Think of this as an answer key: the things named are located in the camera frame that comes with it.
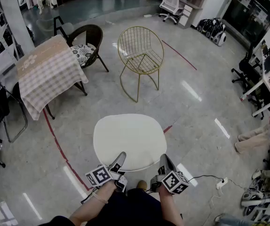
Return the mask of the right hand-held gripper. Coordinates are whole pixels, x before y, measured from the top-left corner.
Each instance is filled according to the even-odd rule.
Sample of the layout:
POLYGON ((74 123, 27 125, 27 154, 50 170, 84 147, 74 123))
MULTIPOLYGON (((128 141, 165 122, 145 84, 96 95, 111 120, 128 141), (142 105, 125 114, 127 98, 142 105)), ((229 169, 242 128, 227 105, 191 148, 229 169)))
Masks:
POLYGON ((176 171, 175 165, 165 153, 160 157, 158 174, 151 179, 150 191, 159 192, 161 186, 171 194, 181 194, 189 187, 187 179, 176 171))

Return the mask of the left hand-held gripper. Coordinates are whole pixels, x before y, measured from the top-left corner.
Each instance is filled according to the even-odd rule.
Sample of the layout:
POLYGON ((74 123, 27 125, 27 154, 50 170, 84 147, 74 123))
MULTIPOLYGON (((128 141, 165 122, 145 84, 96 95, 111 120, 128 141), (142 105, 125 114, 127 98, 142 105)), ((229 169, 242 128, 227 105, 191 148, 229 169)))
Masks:
POLYGON ((114 181, 116 189, 119 192, 125 192, 127 186, 127 179, 122 175, 119 170, 123 166, 126 159, 126 153, 121 152, 115 161, 107 168, 104 165, 88 172, 86 175, 92 187, 102 186, 106 182, 114 181))

